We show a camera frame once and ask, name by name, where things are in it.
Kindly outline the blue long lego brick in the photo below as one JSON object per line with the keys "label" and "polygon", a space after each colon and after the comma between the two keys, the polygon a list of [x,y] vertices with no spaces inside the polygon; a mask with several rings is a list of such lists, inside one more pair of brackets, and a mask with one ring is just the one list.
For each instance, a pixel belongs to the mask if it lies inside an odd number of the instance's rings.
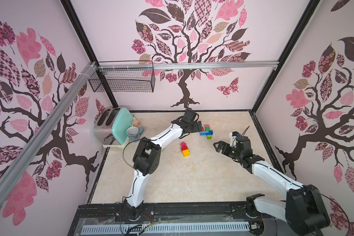
{"label": "blue long lego brick", "polygon": [[207,136],[207,135],[212,135],[213,134],[213,131],[210,130],[210,131],[201,131],[200,132],[200,135],[201,136]]}

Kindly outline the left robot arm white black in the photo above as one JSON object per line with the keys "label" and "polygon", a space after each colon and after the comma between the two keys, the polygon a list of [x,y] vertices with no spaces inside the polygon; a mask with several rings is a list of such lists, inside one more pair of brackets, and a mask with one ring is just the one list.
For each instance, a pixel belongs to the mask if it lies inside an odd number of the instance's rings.
{"label": "left robot arm white black", "polygon": [[122,203],[124,215],[132,221],[140,218],[147,182],[159,166],[163,149],[175,139],[182,139],[201,130],[199,114],[187,109],[184,115],[171,121],[171,125],[160,134],[139,140],[133,156],[133,182],[129,195],[124,197]]}

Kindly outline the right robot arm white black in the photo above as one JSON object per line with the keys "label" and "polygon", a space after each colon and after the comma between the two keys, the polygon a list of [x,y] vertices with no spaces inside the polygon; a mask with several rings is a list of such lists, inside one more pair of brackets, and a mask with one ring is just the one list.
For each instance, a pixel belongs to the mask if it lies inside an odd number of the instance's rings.
{"label": "right robot arm white black", "polygon": [[283,198],[281,201],[274,201],[264,194],[249,196],[245,205],[247,216],[256,218],[267,214],[278,218],[286,222],[299,236],[321,236],[321,230],[330,225],[324,195],[318,188],[294,181],[269,165],[264,158],[255,155],[248,137],[235,132],[230,143],[219,141],[213,146],[216,152],[231,158],[249,173],[261,178]]}

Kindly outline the yellow lego brick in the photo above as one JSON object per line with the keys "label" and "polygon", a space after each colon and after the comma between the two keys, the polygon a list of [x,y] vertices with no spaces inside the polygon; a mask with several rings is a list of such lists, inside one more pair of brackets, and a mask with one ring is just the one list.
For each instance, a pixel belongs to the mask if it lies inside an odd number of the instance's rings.
{"label": "yellow lego brick", "polygon": [[190,151],[188,149],[183,150],[183,156],[184,157],[190,156]]}

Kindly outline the pink patterned small jar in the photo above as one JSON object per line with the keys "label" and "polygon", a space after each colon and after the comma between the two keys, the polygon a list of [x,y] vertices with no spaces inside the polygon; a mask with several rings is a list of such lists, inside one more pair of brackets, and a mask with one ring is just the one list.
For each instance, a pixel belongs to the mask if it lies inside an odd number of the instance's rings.
{"label": "pink patterned small jar", "polygon": [[141,126],[139,120],[136,118],[134,118],[132,125],[137,128],[140,128]]}

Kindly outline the blue floral mug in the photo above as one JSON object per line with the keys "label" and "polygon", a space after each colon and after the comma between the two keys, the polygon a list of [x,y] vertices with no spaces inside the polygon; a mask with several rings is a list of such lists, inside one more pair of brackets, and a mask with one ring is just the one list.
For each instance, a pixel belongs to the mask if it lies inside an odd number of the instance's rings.
{"label": "blue floral mug", "polygon": [[144,128],[143,127],[135,127],[135,126],[132,126],[132,127],[129,127],[127,130],[126,130],[126,134],[128,136],[128,138],[130,139],[130,141],[132,142],[138,142],[140,139],[141,139],[141,135],[143,134],[144,132]]}

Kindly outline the mint green toaster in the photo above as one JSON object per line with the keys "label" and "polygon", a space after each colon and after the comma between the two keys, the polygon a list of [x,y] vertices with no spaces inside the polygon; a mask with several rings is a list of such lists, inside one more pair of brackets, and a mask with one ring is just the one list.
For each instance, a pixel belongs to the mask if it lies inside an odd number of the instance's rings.
{"label": "mint green toaster", "polygon": [[133,121],[134,117],[127,108],[107,107],[95,122],[93,134],[104,148],[123,148],[129,142],[126,131]]}

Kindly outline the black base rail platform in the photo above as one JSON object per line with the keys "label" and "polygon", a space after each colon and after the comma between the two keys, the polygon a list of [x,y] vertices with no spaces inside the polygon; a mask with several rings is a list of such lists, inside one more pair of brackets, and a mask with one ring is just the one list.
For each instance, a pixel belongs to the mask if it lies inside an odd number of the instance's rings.
{"label": "black base rail platform", "polygon": [[69,236],[81,236],[85,225],[248,222],[249,232],[147,234],[143,236],[294,236],[290,226],[267,214],[256,218],[247,216],[246,202],[144,203],[139,219],[132,221],[124,215],[122,203],[80,205],[76,211]]}

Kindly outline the aluminium frame rail back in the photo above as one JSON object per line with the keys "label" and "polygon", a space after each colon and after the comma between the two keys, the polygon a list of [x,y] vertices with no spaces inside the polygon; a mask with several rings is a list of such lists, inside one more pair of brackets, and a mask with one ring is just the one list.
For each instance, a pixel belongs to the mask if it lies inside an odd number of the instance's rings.
{"label": "aluminium frame rail back", "polygon": [[129,61],[100,62],[100,69],[140,69],[140,70],[169,70],[169,69],[214,69],[214,68],[277,68],[278,61],[244,61],[244,62],[215,62],[215,63],[179,63],[179,64],[130,64]]}

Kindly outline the aluminium frame rail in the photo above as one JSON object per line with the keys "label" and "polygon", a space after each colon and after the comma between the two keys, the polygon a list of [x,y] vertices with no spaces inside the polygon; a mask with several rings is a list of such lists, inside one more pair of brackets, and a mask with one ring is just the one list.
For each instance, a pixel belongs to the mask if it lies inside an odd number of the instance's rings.
{"label": "aluminium frame rail", "polygon": [[169,69],[214,69],[214,68],[277,68],[278,61],[244,61],[244,62],[215,62],[215,63],[179,63],[179,64],[130,64],[129,61],[100,62],[100,69],[140,69],[140,70],[169,70]]}
{"label": "aluminium frame rail", "polygon": [[0,178],[0,207],[5,199],[18,183],[23,173],[26,171],[30,162],[34,159],[37,152],[46,142],[49,135],[59,123],[62,116],[65,114],[68,106],[72,104],[75,97],[89,78],[95,74],[97,69],[96,62],[89,62],[82,72],[78,75],[77,81],[72,84],[68,92],[61,98],[53,109],[51,114],[46,118],[38,132],[25,145],[19,156],[9,166]]}

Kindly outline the aluminium frame rail left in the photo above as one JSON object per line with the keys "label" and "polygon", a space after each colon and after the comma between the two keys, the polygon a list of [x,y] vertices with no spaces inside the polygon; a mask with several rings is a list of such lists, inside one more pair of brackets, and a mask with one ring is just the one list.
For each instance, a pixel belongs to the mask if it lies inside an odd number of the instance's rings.
{"label": "aluminium frame rail left", "polygon": [[5,199],[18,183],[23,173],[26,171],[30,162],[34,159],[37,152],[46,142],[49,135],[59,123],[62,116],[65,114],[68,106],[72,104],[75,97],[89,78],[95,74],[97,69],[96,62],[89,62],[82,72],[78,75],[77,81],[72,84],[68,92],[61,98],[53,109],[51,114],[46,118],[38,132],[25,145],[19,156],[9,166],[0,178],[0,207]]}

